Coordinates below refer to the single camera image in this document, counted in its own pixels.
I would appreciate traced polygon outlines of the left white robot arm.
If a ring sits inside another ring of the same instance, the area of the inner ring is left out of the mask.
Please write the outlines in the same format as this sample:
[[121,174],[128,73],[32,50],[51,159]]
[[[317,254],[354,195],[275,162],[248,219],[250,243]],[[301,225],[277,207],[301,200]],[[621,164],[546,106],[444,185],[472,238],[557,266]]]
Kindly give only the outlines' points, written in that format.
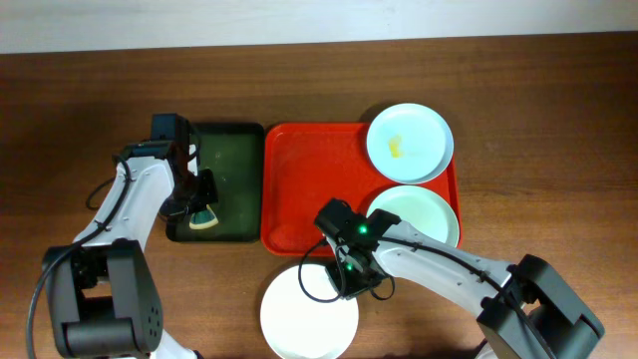
[[187,119],[159,114],[151,135],[113,157],[109,193],[73,243],[44,255],[34,293],[47,295],[64,358],[196,358],[163,328],[144,250],[157,218],[192,230],[218,224],[211,171],[199,171],[202,139]]

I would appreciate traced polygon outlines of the white plate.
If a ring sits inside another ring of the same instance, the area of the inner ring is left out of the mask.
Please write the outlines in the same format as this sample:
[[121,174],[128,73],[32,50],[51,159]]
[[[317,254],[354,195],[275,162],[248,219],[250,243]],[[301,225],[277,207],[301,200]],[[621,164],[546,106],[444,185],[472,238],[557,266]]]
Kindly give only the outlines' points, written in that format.
[[358,303],[312,299],[336,294],[323,265],[295,265],[278,274],[260,304],[261,331],[273,352],[293,359],[340,357],[357,332]]

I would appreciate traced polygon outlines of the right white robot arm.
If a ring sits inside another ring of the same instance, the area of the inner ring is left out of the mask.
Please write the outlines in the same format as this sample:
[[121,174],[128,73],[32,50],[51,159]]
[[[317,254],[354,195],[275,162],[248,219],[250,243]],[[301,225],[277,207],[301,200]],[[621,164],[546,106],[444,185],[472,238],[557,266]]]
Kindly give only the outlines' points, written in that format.
[[330,199],[314,219],[340,299],[372,292],[383,280],[415,282],[473,315],[484,336],[480,358],[586,358],[602,322],[544,259],[519,263],[469,254],[421,233],[382,209],[356,213]]

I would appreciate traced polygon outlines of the mint green plate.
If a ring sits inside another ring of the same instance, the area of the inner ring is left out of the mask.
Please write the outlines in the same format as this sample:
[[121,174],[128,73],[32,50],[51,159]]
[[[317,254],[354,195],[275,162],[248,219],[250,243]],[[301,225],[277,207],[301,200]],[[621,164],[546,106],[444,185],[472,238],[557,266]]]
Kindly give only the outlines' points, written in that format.
[[398,185],[386,189],[368,207],[367,215],[382,209],[407,221],[419,232],[457,247],[461,227],[452,207],[435,192],[415,185]]

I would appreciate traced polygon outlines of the green yellow sponge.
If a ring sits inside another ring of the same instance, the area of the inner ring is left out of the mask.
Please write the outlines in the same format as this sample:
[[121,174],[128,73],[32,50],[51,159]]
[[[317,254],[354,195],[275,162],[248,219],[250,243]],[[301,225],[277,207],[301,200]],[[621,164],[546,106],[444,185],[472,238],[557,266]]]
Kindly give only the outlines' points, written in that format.
[[188,226],[192,230],[205,230],[219,224],[217,215],[209,204],[190,216]]

